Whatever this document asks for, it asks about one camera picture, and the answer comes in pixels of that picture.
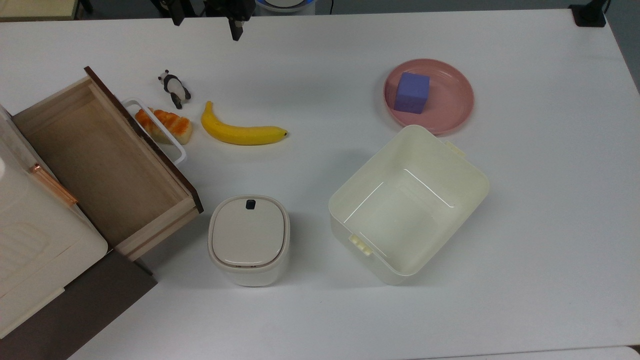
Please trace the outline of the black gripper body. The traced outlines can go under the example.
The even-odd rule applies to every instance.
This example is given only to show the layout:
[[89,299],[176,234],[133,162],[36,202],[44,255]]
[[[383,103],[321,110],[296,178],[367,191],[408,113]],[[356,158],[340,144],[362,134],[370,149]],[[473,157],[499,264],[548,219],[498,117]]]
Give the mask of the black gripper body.
[[163,18],[174,18],[173,7],[181,6],[185,18],[227,18],[236,21],[248,21],[256,9],[254,0],[204,0],[204,8],[200,13],[194,9],[191,0],[152,0],[151,4],[159,11]]

